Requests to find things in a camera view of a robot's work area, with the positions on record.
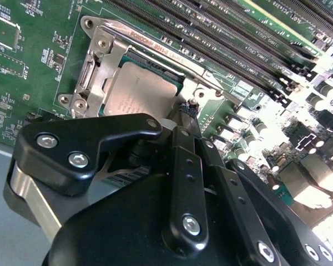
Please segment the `screw hole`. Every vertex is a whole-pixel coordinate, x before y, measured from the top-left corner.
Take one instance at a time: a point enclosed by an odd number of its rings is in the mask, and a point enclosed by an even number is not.
[[[152,119],[147,119],[147,123],[148,125],[150,125],[151,127],[157,127],[157,124],[154,120]]]
[[[69,103],[69,99],[65,96],[62,96],[62,97],[60,97],[60,102],[62,104],[67,104],[67,103]]]
[[[181,133],[183,133],[185,136],[190,136],[190,134],[186,130],[181,130]]]
[[[87,29],[91,29],[94,26],[94,23],[90,19],[85,20],[84,24]]]
[[[242,203],[243,205],[246,204],[245,199],[243,199],[242,197],[238,197],[238,200],[239,200],[239,202]]]
[[[187,175],[186,178],[190,181],[190,182],[195,182],[195,177],[192,175]]]

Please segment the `metal bracket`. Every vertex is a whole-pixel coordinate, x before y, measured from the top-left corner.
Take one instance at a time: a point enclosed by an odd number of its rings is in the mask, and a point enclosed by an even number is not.
[[[209,70],[119,21],[85,16],[80,25],[91,38],[90,46],[73,95],[58,96],[59,103],[70,111],[72,118],[99,116],[102,106],[107,103],[121,59],[127,52],[185,79],[176,104],[194,99],[202,109],[208,100],[225,97],[240,104],[236,97],[223,90]]]

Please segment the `motherboard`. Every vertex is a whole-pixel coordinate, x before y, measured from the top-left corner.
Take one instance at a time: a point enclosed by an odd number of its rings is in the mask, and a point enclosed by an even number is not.
[[[0,142],[38,117],[176,103],[287,204],[329,207],[333,0],[0,0]]]

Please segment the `screw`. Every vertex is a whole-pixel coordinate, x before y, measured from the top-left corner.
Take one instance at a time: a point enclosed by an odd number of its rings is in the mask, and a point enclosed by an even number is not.
[[[196,105],[196,104],[198,104],[198,101],[197,101],[197,99],[192,98],[192,99],[189,100],[189,104]]]
[[[76,168],[84,168],[89,164],[88,158],[80,152],[69,155],[69,163]]]
[[[99,40],[98,44],[101,48],[106,48],[108,45],[105,40]]]
[[[275,261],[274,252],[262,241],[258,241],[258,250],[260,254],[270,263]]]
[[[192,234],[193,236],[197,236],[200,232],[200,224],[199,222],[192,216],[184,216],[183,218],[183,226],[186,231],[188,231],[189,234]]]
[[[327,249],[325,249],[324,247],[322,247],[321,245],[319,247],[320,247],[320,251],[322,252],[323,256],[326,257],[327,260],[332,262],[333,257],[331,255],[331,253],[329,253],[329,251]]]
[[[241,170],[244,170],[244,165],[241,162],[237,162],[237,167]]]
[[[41,147],[51,149],[58,145],[58,140],[51,135],[41,135],[37,138],[37,144]]]
[[[318,256],[317,252],[313,249],[313,247],[306,245],[306,250],[309,253],[309,255],[312,257],[312,259],[319,261],[320,257]]]
[[[147,123],[151,127],[157,127],[157,124],[156,124],[156,122],[153,119],[147,119]]]
[[[87,103],[84,100],[76,100],[74,106],[78,109],[86,109]]]
[[[208,140],[206,140],[206,145],[207,145],[207,147],[210,148],[210,149],[213,148],[213,144],[212,144],[212,142],[210,142],[210,141],[208,141]]]

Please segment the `gray surface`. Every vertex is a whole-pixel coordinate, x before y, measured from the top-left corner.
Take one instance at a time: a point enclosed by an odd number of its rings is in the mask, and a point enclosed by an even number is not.
[[[0,153],[0,266],[41,265],[49,250],[41,229],[11,211],[2,196],[10,158]]]

